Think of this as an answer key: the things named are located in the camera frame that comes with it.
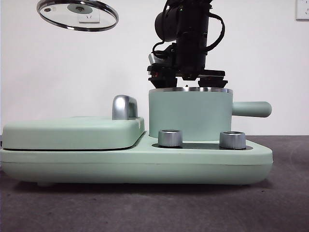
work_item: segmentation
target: saucepan handle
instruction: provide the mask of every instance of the saucepan handle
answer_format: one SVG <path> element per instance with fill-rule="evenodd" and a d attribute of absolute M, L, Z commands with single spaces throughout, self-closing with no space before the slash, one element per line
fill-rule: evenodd
<path fill-rule="evenodd" d="M 233 103 L 235 116 L 268 117 L 271 114 L 271 105 L 266 101 L 243 101 Z"/>

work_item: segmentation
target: glass pot lid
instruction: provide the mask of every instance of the glass pot lid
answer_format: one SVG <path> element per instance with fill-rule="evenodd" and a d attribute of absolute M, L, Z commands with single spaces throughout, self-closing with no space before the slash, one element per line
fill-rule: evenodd
<path fill-rule="evenodd" d="M 41 0 L 37 11 L 45 21 L 71 30 L 109 30 L 119 20 L 116 10 L 97 0 Z"/>

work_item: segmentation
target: robotic arm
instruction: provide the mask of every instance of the robotic arm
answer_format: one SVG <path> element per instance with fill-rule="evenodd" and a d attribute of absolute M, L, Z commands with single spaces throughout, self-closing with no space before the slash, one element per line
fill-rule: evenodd
<path fill-rule="evenodd" d="M 149 55 L 151 65 L 147 71 L 149 80 L 156 88 L 176 87 L 177 78 L 198 82 L 200 87 L 223 88 L 224 71 L 205 70 L 207 52 L 214 49 L 225 34 L 221 17 L 210 13 L 212 0 L 167 0 L 163 12 L 155 20 L 155 31 L 162 42 L 153 47 Z M 219 38 L 207 46 L 209 18 L 222 23 Z M 171 42 L 164 51 L 155 48 L 164 42 Z"/>

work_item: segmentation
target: black cable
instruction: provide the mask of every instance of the black cable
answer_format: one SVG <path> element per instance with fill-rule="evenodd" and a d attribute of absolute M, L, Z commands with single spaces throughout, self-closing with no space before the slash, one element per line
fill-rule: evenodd
<path fill-rule="evenodd" d="M 165 20 L 165 13 L 166 13 L 166 9 L 167 9 L 168 5 L 169 5 L 169 0 L 166 1 L 165 6 L 164 6 L 164 9 L 163 9 L 163 12 L 162 12 L 162 19 L 161 19 L 162 41 L 156 43 L 156 44 L 153 46 L 153 54 L 154 54 L 156 57 L 158 57 L 158 58 L 164 58 L 164 57 L 167 56 L 166 52 L 164 52 L 164 51 L 155 51 L 155 48 L 156 48 L 158 45 L 164 44 L 164 42 L 165 42 L 164 20 Z"/>
<path fill-rule="evenodd" d="M 218 15 L 216 15 L 216 14 L 213 14 L 213 13 L 210 13 L 210 12 L 207 12 L 207 15 L 208 15 L 208 17 L 210 17 L 210 18 L 215 18 L 215 19 L 220 20 L 220 21 L 221 21 L 221 24 L 222 24 L 222 30 L 221 30 L 221 33 L 220 33 L 219 38 L 218 38 L 215 42 L 213 42 L 213 44 L 211 44 L 211 45 L 205 47 L 205 50 L 204 50 L 205 52 L 209 52 L 209 51 L 211 51 L 212 49 L 214 49 L 214 48 L 221 42 L 221 40 L 223 39 L 224 34 L 225 34 L 225 24 L 224 24 L 223 19 L 222 19 L 220 16 L 218 16 Z"/>

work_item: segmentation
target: gray floor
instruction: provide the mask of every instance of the gray floor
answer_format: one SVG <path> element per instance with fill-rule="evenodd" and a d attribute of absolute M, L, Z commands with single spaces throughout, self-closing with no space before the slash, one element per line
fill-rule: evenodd
<path fill-rule="evenodd" d="M 273 149 L 251 186 L 58 184 L 1 172 L 2 232 L 309 232 L 309 136 L 251 136 Z"/>

